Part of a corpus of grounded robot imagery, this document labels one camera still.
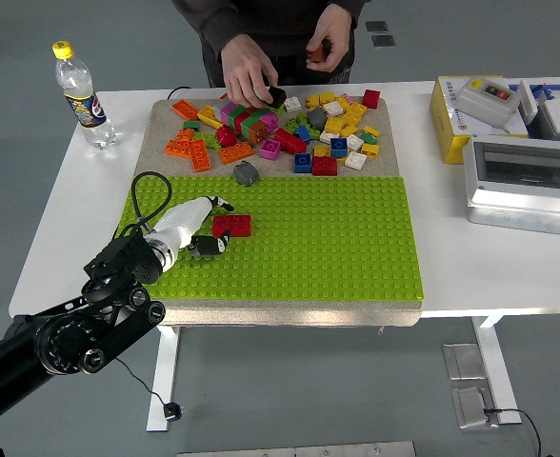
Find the person's left hand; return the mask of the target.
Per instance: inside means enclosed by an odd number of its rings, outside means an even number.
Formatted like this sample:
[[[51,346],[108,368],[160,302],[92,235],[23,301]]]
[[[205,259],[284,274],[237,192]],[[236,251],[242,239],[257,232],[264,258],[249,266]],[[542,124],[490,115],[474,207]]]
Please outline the person's left hand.
[[[324,40],[328,40],[330,52],[323,62],[308,59],[309,70],[332,72],[337,68],[350,47],[351,21],[351,14],[341,6],[333,3],[326,6],[307,44],[307,51],[315,52]]]

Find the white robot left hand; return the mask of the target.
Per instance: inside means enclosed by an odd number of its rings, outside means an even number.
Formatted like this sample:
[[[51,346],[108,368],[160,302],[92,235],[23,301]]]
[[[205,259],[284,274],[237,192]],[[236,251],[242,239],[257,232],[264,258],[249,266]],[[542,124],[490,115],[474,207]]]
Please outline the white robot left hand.
[[[161,246],[163,254],[174,262],[179,251],[191,242],[212,210],[218,207],[234,211],[229,202],[218,196],[189,200],[167,210],[145,238],[151,246],[153,243]]]

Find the person's right hand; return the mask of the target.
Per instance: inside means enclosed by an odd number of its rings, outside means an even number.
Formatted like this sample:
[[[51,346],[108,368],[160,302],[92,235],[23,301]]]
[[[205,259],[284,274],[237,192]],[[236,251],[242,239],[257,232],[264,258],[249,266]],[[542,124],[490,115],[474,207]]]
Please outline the person's right hand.
[[[247,34],[229,40],[221,51],[221,63],[232,102],[247,108],[263,108],[273,102],[268,86],[278,85],[278,73],[269,57]]]

